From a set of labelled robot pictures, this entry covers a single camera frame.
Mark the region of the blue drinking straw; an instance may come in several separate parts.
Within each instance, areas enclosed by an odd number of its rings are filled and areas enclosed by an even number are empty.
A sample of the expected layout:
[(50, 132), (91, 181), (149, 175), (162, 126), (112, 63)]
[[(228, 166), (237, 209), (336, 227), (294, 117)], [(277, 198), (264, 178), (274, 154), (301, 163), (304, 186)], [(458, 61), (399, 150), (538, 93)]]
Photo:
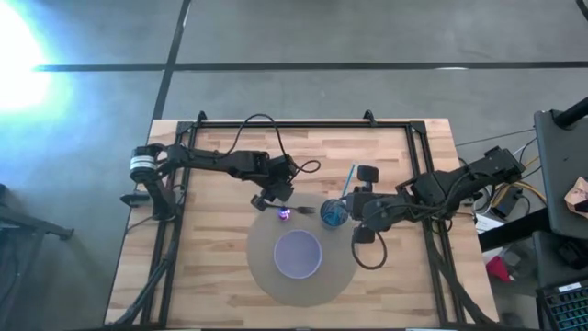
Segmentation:
[(342, 194), (341, 194), (341, 197), (340, 197), (341, 199), (343, 199), (345, 197), (345, 195), (346, 195), (346, 193), (348, 191), (348, 187), (349, 187), (349, 184), (351, 182), (351, 179), (354, 176), (354, 173), (355, 173), (355, 170), (356, 170), (356, 166), (357, 166), (357, 164), (356, 164), (356, 162), (354, 162), (354, 163), (352, 163), (352, 165), (351, 165), (351, 167), (349, 169), (349, 172), (348, 172), (348, 174), (346, 176), (346, 179), (345, 179), (344, 187), (342, 189)]

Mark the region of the black crate with blue cells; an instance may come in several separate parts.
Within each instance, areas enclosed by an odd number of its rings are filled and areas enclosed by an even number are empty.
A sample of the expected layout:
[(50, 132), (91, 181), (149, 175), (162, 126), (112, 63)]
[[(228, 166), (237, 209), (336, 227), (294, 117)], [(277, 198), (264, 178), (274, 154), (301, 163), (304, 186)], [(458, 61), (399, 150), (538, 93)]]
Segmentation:
[(552, 331), (588, 331), (588, 279), (537, 290)]

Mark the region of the red object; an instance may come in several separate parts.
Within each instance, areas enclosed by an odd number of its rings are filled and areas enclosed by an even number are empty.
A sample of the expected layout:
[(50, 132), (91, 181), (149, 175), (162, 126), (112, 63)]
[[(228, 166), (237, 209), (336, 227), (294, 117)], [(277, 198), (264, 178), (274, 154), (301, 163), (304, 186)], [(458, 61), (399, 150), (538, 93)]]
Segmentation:
[(509, 275), (507, 267), (500, 256), (492, 257), (490, 261), (486, 264), (486, 270), (491, 276), (495, 277), (498, 280), (504, 282), (511, 281), (511, 277)]

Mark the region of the black floor stand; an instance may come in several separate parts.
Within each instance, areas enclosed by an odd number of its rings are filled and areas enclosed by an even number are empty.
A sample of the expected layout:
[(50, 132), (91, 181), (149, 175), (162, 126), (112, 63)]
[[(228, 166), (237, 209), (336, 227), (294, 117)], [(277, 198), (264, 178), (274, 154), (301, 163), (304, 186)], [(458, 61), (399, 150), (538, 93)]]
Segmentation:
[(0, 331), (6, 331), (24, 279), (47, 234), (68, 240), (73, 228), (43, 221), (7, 204), (8, 189), (0, 184)]

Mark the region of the black fork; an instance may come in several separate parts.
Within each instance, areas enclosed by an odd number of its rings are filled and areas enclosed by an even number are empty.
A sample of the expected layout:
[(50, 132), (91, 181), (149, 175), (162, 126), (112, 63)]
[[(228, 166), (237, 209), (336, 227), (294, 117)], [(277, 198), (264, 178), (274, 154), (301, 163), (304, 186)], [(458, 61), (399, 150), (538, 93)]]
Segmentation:
[(280, 211), (295, 211), (299, 214), (314, 214), (316, 212), (316, 209), (314, 207), (309, 207), (309, 206), (292, 207), (292, 206), (275, 205), (275, 204), (267, 204), (266, 206), (269, 209), (277, 209)]

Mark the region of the grey cart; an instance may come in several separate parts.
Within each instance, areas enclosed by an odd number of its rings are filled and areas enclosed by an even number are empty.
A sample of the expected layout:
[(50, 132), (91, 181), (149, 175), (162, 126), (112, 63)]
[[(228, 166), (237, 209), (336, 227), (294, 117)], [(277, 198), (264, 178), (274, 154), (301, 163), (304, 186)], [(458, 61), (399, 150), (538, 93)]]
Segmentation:
[(569, 210), (565, 196), (579, 177), (588, 179), (588, 118), (570, 130), (556, 125), (552, 114), (534, 114), (541, 174), (553, 233), (588, 239), (588, 219)]

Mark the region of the black table frame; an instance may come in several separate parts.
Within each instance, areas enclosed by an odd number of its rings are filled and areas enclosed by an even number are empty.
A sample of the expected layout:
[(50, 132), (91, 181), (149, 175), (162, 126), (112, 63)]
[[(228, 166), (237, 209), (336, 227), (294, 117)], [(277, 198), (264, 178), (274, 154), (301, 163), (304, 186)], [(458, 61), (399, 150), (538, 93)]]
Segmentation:
[[(352, 163), (379, 169), (380, 191), (391, 191), (414, 169), (459, 165), (447, 120), (282, 120), (240, 130), (227, 120), (206, 120), (195, 133), (199, 148), (286, 151), (297, 162), (317, 159), (321, 169), (301, 174), (295, 189), (336, 198)], [(187, 209), (168, 303), (154, 300), (147, 325), (161, 314), (170, 328), (386, 328), (437, 326), (431, 272), (421, 225), (400, 223), (384, 236), (387, 264), (358, 268), (331, 302), (292, 307), (274, 301), (254, 281), (246, 238), (258, 187), (222, 173), (191, 173)]]

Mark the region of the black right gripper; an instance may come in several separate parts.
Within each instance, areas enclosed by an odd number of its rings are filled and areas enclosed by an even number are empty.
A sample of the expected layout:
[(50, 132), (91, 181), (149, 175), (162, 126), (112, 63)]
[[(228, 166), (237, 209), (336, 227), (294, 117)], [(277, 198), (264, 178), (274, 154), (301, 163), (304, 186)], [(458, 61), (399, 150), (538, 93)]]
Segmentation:
[(371, 244), (376, 233), (387, 232), (391, 226), (404, 219), (407, 211), (407, 192), (396, 194), (374, 193), (373, 184), (379, 182), (379, 170), (370, 165), (359, 165), (357, 178), (364, 186), (354, 187), (352, 193), (340, 198), (346, 206), (348, 217), (361, 222), (355, 229), (358, 244)]

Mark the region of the brown paper bag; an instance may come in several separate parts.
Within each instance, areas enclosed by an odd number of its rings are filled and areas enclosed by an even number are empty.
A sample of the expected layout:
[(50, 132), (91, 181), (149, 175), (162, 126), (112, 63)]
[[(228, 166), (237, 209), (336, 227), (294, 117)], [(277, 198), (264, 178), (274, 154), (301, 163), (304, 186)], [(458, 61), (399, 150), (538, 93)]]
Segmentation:
[(588, 218), (588, 180), (579, 177), (564, 197), (567, 208)]

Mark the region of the black table edge bracket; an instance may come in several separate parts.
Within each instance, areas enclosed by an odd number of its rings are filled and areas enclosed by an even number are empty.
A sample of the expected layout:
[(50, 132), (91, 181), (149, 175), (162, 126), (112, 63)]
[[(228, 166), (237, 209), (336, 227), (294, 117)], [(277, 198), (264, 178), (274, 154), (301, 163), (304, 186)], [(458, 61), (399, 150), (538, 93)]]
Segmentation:
[(134, 191), (130, 194), (122, 195), (119, 199), (130, 208), (138, 208), (151, 203), (151, 197), (146, 191)]

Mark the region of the black power box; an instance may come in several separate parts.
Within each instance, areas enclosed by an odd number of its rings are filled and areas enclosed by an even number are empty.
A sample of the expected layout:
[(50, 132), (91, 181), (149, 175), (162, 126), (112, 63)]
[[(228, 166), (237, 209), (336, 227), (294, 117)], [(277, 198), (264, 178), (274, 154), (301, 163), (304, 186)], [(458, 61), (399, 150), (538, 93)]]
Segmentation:
[(519, 201), (523, 190), (519, 187), (506, 188), (499, 199), (491, 206), (491, 212), (501, 218), (508, 216)]

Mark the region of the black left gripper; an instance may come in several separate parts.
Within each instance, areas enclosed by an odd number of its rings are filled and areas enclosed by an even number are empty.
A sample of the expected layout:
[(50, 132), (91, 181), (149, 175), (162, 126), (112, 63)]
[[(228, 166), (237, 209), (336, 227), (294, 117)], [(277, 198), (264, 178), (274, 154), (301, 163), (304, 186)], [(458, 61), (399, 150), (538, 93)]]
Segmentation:
[(296, 167), (289, 154), (267, 159), (262, 169), (265, 170), (264, 174), (256, 174), (250, 178), (262, 189), (259, 195), (254, 195), (251, 199), (251, 204), (259, 211), (264, 211), (275, 199), (288, 201), (294, 191), (291, 181), (296, 175)]

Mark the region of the blue translucent plastic cup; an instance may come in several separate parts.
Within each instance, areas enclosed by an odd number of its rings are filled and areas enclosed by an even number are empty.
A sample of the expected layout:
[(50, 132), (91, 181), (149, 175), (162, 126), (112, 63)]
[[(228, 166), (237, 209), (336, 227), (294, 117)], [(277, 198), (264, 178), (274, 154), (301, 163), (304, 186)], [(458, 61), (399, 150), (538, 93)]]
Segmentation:
[(322, 224), (329, 228), (337, 228), (347, 222), (349, 213), (342, 200), (326, 200), (320, 208)]

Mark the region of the black pole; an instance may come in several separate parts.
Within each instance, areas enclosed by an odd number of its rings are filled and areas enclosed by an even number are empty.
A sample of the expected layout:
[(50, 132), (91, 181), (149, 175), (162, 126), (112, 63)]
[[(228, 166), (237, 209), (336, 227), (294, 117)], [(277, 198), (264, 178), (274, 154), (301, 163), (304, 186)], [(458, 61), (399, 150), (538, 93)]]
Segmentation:
[(555, 124), (564, 130), (571, 129), (576, 122), (586, 116), (588, 116), (588, 97), (585, 97), (567, 110), (556, 110), (553, 112)]

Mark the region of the pale lavender bowl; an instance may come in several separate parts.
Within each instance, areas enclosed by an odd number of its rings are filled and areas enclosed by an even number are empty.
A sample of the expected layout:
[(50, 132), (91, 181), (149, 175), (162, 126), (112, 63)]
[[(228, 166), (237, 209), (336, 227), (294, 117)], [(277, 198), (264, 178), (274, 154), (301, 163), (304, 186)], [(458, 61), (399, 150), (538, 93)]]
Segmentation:
[(322, 246), (317, 237), (301, 229), (282, 234), (276, 241), (273, 259), (278, 271), (293, 280), (305, 280), (322, 264)]

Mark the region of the black bag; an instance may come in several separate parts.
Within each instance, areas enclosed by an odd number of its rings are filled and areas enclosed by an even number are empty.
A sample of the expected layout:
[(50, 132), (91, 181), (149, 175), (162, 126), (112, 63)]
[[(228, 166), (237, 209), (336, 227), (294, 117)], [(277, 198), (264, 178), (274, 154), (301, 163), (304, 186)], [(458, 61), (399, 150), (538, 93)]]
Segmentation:
[(557, 253), (564, 263), (573, 269), (588, 267), (588, 242), (566, 240), (558, 247)]

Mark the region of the round grey placemat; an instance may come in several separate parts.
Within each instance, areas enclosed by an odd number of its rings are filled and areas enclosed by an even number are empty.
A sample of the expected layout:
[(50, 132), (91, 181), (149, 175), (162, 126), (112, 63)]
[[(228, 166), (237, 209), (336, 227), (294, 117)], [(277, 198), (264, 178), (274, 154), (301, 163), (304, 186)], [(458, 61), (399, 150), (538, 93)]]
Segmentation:
[[(268, 209), (254, 219), (247, 235), (247, 264), (257, 285), (277, 302), (290, 306), (310, 307), (336, 298), (355, 276), (357, 264), (352, 257), (353, 224), (347, 221), (337, 228), (322, 224), (320, 208), (327, 199), (309, 193), (295, 193), (288, 206), (314, 207), (314, 214), (292, 211), (287, 221), (278, 211)], [(277, 239), (288, 231), (301, 229), (314, 234), (322, 246), (322, 264), (305, 280), (282, 275), (273, 259)]]

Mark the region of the white paper sheet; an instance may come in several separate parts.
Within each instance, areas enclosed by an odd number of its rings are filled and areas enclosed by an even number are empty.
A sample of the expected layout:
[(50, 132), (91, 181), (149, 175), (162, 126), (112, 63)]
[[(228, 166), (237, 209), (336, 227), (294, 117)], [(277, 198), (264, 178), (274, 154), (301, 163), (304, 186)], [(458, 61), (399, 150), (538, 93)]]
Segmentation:
[(482, 214), (475, 214), (475, 227), (478, 234), (498, 228), (504, 225), (504, 222), (495, 220), (491, 217)]

